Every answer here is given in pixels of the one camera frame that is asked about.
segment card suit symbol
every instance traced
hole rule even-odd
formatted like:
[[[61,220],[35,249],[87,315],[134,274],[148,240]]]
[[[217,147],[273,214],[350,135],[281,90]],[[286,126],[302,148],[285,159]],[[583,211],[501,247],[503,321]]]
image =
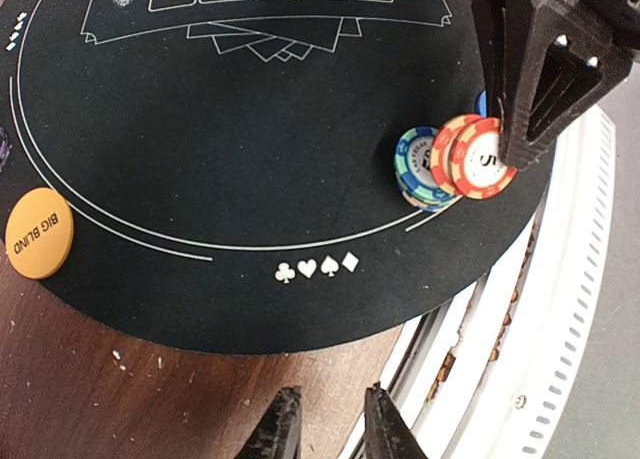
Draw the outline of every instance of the card suit symbol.
[[[289,264],[287,264],[286,262],[283,262],[280,265],[278,265],[278,270],[276,271],[274,276],[278,281],[284,282],[285,284],[289,284],[289,281],[291,281],[294,277],[296,277],[296,271],[291,269]]]
[[[298,262],[298,271],[300,271],[300,274],[302,274],[307,279],[311,279],[311,276],[313,276],[317,268],[318,263],[313,259]]]
[[[356,270],[356,267],[358,267],[359,262],[360,259],[358,259],[355,254],[347,252],[344,259],[342,259],[342,266],[349,272],[353,273],[353,271]]]
[[[340,264],[331,256],[325,257],[324,261],[322,261],[322,266],[320,266],[322,273],[327,274],[329,277],[334,277],[338,269],[340,269]]]

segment wood grain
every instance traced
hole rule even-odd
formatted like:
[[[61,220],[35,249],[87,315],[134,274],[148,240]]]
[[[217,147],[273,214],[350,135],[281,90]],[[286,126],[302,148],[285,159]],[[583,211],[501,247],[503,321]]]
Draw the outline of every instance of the wood grain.
[[[82,316],[4,257],[0,459],[230,458],[291,385],[303,391],[305,459],[334,459],[397,339],[287,357],[184,353]]]

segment black poker mat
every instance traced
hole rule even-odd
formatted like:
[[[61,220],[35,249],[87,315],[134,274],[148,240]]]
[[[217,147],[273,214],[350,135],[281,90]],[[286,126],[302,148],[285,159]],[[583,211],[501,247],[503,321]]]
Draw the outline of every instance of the black poker mat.
[[[422,225],[398,193],[400,135],[483,89],[466,0],[7,0],[0,24],[0,227],[54,187],[76,236],[44,285],[159,344],[291,352],[400,324],[490,269],[548,180],[550,155]]]

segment yellow disc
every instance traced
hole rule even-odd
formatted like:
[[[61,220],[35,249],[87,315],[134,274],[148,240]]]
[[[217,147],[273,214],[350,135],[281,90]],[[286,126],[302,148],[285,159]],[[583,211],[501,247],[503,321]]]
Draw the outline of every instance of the yellow disc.
[[[25,194],[11,211],[5,245],[11,265],[29,279],[55,273],[69,255],[73,215],[67,202],[46,187]]]

